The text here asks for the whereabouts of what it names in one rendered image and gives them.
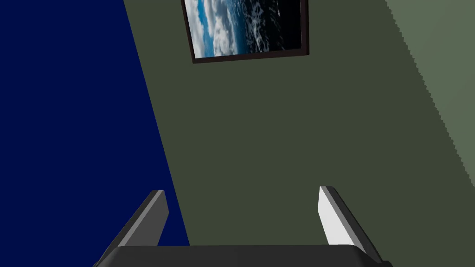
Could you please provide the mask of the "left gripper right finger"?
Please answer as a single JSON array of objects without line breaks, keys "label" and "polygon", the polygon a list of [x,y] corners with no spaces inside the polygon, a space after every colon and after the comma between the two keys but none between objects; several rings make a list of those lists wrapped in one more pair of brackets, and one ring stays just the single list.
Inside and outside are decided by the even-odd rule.
[{"label": "left gripper right finger", "polygon": [[369,236],[334,187],[319,188],[317,210],[329,245],[353,245],[374,262],[382,262]]}]

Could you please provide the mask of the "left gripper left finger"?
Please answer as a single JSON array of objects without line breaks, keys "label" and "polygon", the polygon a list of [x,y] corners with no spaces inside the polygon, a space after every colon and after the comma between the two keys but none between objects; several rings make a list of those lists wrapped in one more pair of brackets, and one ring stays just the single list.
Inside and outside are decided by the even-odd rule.
[{"label": "left gripper left finger", "polygon": [[152,191],[108,246],[105,255],[120,246],[156,246],[168,214],[165,192]]}]

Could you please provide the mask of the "framed clouds and sea picture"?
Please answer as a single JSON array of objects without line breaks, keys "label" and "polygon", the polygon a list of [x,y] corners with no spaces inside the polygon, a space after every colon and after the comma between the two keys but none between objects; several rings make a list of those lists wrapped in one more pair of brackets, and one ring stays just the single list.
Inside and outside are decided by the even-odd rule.
[{"label": "framed clouds and sea picture", "polygon": [[308,0],[181,0],[194,64],[309,55]]}]

